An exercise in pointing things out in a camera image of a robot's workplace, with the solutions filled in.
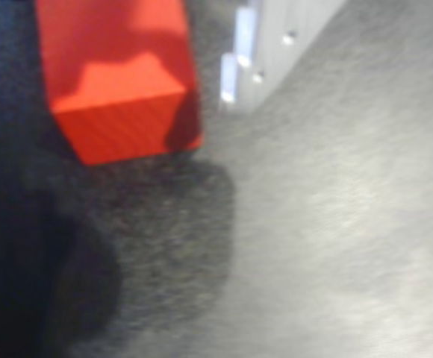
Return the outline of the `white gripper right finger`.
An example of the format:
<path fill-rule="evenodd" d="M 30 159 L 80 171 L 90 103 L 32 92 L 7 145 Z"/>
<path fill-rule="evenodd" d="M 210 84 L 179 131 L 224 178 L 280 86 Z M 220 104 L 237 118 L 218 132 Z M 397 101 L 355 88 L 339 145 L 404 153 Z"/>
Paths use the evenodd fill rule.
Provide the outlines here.
<path fill-rule="evenodd" d="M 290 74 L 346 4 L 328 1 L 246 1 L 235 11 L 232 50 L 221 57 L 219 102 L 251 113 Z"/>

